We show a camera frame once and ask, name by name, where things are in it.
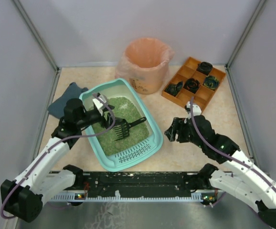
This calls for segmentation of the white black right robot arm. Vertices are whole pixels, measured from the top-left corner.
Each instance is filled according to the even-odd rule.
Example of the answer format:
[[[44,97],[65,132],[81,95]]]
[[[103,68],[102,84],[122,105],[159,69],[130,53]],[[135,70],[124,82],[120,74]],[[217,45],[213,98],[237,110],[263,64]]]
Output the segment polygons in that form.
[[[212,164],[203,167],[208,184],[236,197],[269,227],[276,229],[276,182],[248,158],[229,137],[215,132],[203,115],[175,117],[164,132],[169,141],[193,143],[210,159],[229,168],[236,177],[225,175]]]

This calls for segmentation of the black slotted litter scoop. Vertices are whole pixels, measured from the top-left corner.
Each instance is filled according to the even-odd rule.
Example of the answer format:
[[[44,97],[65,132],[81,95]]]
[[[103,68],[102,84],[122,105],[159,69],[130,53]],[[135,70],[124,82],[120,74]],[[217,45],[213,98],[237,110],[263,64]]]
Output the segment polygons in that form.
[[[134,122],[129,123],[124,118],[117,118],[115,121],[115,125],[113,126],[113,130],[115,131],[117,135],[116,141],[123,140],[127,137],[129,137],[129,130],[132,127],[135,127],[147,120],[146,117],[139,118],[138,120],[135,120]]]

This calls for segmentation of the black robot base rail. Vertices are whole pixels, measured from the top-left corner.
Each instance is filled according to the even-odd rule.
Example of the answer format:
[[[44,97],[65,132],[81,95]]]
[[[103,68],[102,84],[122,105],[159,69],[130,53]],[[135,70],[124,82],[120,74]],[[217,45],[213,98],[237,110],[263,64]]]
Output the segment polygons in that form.
[[[78,198],[86,200],[191,200],[209,207],[219,200],[219,190],[192,172],[84,172],[66,191],[79,191]]]

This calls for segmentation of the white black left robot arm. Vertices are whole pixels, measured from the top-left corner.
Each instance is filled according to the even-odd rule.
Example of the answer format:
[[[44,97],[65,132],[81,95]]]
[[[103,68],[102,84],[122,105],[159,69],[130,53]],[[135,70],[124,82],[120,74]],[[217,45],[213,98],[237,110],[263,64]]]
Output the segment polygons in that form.
[[[109,105],[104,95],[93,94],[92,102],[93,110],[87,111],[80,99],[68,100],[64,116],[42,152],[14,180],[6,179],[2,183],[0,215],[3,219],[18,217],[31,222],[58,193],[82,184],[83,172],[75,166],[66,166],[54,177],[48,177],[48,174],[59,159],[83,137],[84,128],[104,121],[106,111],[112,118],[115,117],[113,106]]]

